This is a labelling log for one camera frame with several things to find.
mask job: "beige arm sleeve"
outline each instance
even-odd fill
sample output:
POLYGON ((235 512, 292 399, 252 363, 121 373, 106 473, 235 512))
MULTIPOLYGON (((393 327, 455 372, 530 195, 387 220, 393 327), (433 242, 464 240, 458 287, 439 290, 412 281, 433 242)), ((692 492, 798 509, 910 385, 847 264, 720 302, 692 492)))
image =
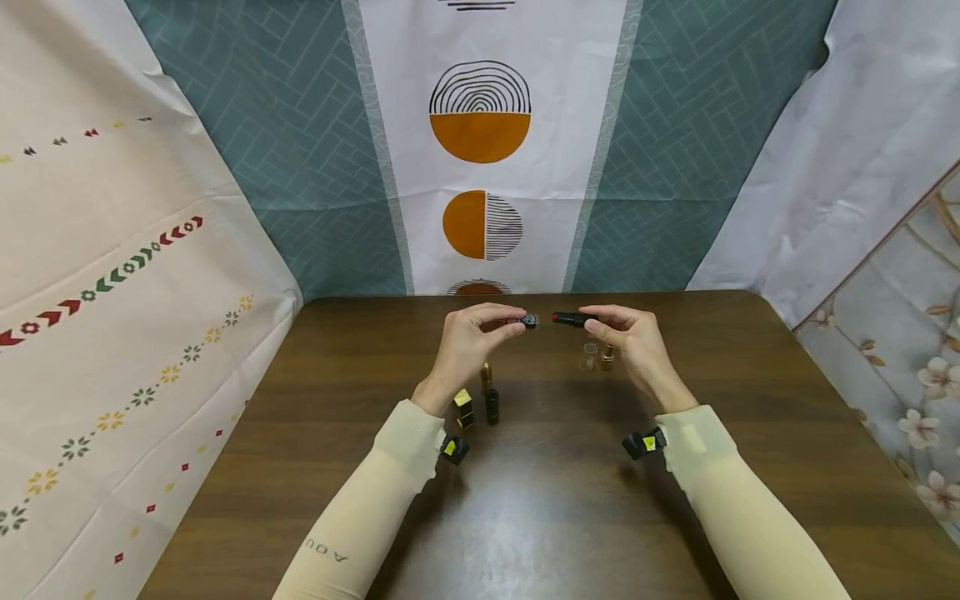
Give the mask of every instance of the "beige arm sleeve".
POLYGON ((742 600, 850 596, 800 523, 736 451, 709 406, 657 417, 673 473, 742 600))
POLYGON ((394 543, 410 502, 436 474, 444 421, 403 400, 373 448, 317 519, 274 600, 359 600, 394 543))

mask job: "fingers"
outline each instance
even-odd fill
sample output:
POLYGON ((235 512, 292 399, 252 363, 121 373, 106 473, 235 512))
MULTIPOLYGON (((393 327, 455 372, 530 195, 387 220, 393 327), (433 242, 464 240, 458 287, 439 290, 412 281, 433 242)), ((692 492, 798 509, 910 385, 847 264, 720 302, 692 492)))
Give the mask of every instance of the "fingers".
POLYGON ((590 306, 581 306, 580 312, 588 315, 596 315, 598 321, 611 324, 619 324, 623 329, 629 329, 643 314, 643 311, 635 308, 627 308, 618 304, 591 304, 590 306))
POLYGON ((527 311, 516 306, 506 304, 494 304, 493 302, 484 302, 470 308, 465 308, 463 313, 476 325, 489 323, 503 319, 521 319, 527 311))
POLYGON ((623 331, 617 331, 609 325, 600 323, 596 319, 587 320, 587 322, 584 324, 584 329, 586 329, 598 340, 614 346, 623 346, 623 342, 627 337, 627 334, 623 331))
POLYGON ((511 323, 494 329, 490 333, 485 333, 483 339, 487 344, 487 352, 503 344, 510 338, 523 335, 523 332, 526 330, 527 328, 523 326, 523 323, 511 323))

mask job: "circle graphic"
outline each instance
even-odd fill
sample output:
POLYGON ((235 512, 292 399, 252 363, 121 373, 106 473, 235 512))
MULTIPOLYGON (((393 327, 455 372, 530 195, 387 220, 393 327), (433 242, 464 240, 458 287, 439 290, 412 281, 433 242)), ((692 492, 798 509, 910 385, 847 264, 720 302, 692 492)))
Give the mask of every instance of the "circle graphic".
POLYGON ((496 60, 446 69, 430 96, 430 127, 447 152, 487 164, 516 152, 530 130, 530 87, 496 60))
POLYGON ((475 189, 446 205, 444 235, 453 250, 467 258, 498 260, 520 243, 523 221, 502 198, 475 189))
POLYGON ((468 279, 450 286, 449 296, 500 296, 510 294, 510 288, 499 281, 468 279))

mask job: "hand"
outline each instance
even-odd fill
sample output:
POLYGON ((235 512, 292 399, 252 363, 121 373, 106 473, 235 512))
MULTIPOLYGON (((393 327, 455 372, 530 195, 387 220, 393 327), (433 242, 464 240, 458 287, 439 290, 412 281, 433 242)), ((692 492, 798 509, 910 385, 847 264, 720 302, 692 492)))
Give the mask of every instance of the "hand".
POLYGON ((526 331, 522 323, 503 324, 504 320, 520 319, 526 314, 522 308, 491 302, 448 314, 437 362, 410 401, 427 414, 441 416, 457 392, 480 372, 490 352, 526 331))
POLYGON ((620 349, 631 381, 659 402, 665 412, 698 406, 670 362, 656 315, 616 304, 582 306, 580 312, 597 317, 588 320, 584 329, 620 349))

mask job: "fabric backdrop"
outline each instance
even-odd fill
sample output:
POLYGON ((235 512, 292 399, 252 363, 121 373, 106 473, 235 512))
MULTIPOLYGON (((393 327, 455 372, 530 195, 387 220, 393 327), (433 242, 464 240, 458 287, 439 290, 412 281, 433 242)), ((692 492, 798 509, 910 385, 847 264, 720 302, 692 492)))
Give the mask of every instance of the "fabric backdrop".
POLYGON ((308 299, 683 289, 833 8, 128 5, 308 299), (485 107, 478 85, 443 114, 431 99, 470 68, 523 102, 485 107))
POLYGON ((954 177, 797 333, 960 545, 958 218, 954 177))
POLYGON ((0 48, 0 596, 134 598, 299 291, 122 2, 0 48))
POLYGON ((960 157, 960 4, 840 0, 829 59, 783 111, 691 289, 797 324, 960 157))

